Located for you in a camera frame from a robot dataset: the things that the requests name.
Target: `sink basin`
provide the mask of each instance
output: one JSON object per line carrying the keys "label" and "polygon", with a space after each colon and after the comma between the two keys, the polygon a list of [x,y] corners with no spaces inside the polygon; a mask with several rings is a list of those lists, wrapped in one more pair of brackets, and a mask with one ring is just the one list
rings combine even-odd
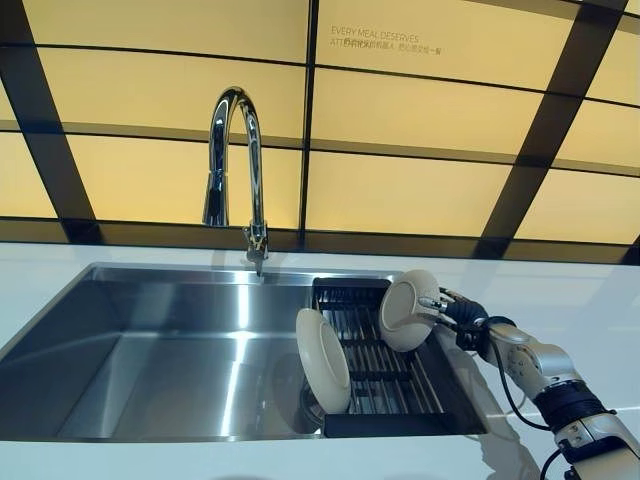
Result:
{"label": "sink basin", "polygon": [[90,266],[0,350],[0,439],[317,436],[295,339],[316,276]]}

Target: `black dish rack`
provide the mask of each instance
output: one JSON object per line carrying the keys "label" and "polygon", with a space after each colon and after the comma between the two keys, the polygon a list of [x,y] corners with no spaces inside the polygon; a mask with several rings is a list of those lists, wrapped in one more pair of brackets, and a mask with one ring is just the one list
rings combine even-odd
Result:
{"label": "black dish rack", "polygon": [[380,338],[378,312],[388,280],[317,278],[314,308],[331,323],[344,349],[351,402],[326,414],[326,437],[486,433],[435,335],[398,353]]}

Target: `white plate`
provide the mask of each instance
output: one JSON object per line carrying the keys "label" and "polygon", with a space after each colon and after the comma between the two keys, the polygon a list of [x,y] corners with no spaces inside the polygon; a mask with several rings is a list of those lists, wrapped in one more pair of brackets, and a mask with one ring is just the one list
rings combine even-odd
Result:
{"label": "white plate", "polygon": [[403,318],[415,313],[438,315],[438,311],[425,308],[418,297],[427,296],[438,300],[440,288],[436,278],[426,270],[411,270],[400,275],[387,289],[380,306],[380,335],[390,348],[408,352],[425,341],[431,326],[424,323],[394,327]]}
{"label": "white plate", "polygon": [[320,312],[303,308],[296,318],[302,368],[326,413],[344,413],[351,397],[347,359],[333,327]]}

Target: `robotic arm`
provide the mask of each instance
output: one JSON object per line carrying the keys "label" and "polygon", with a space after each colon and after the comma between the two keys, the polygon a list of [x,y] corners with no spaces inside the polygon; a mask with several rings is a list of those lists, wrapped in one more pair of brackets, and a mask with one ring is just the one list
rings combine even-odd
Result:
{"label": "robotic arm", "polygon": [[548,425],[542,428],[554,433],[560,453],[572,464],[565,479],[640,478],[640,444],[616,412],[605,409],[589,390],[564,350],[540,343],[508,318],[490,317],[479,303],[441,291],[454,301],[418,301],[455,320],[438,323],[456,332],[460,348],[477,351],[502,377],[509,375],[538,407]]}

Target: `faucet spout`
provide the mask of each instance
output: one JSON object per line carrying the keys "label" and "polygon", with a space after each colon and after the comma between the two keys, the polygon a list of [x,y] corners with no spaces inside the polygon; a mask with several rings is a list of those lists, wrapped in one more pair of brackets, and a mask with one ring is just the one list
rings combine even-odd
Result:
{"label": "faucet spout", "polygon": [[209,179],[204,203],[203,222],[214,227],[229,226],[229,196],[227,190],[227,162],[229,130],[236,107],[239,106],[247,129],[249,171],[251,180],[252,218],[243,229],[247,240],[247,259],[261,274],[262,262],[268,256],[268,231],[262,201],[262,152],[260,125],[253,102],[244,90],[231,87],[225,90],[213,111],[209,130]]}

